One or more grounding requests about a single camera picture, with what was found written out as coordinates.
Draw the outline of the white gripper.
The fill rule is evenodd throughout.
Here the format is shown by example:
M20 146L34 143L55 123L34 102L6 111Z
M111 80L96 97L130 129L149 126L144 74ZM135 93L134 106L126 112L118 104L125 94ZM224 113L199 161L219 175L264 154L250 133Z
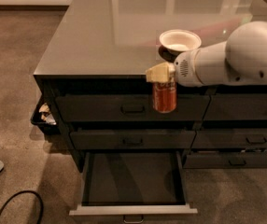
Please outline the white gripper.
M196 58L199 49L180 53L174 64L165 62L152 66L146 71L146 80L150 83L168 83L174 80L184 87L202 87L204 84L196 73Z

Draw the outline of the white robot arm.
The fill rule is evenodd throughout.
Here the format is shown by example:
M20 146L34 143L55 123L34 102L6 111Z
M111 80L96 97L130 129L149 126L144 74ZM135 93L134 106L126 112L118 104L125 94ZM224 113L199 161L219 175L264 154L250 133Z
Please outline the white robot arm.
M267 22L246 23L225 42L155 65L146 71L146 81L185 87L267 85Z

